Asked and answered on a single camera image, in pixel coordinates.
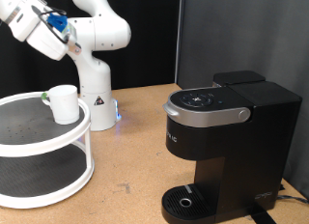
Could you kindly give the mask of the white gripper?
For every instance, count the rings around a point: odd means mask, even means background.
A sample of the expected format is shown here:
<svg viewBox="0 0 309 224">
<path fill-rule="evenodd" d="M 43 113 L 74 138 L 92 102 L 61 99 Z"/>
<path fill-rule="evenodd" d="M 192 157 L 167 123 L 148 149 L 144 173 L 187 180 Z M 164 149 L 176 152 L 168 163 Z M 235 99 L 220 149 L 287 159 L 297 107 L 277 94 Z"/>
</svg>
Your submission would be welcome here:
<svg viewBox="0 0 309 224">
<path fill-rule="evenodd" d="M 67 52 L 76 55 L 81 51 L 78 42 L 73 46 L 62 43 L 42 22 L 28 36 L 27 42 L 40 53 L 56 61 L 60 61 Z"/>
</svg>

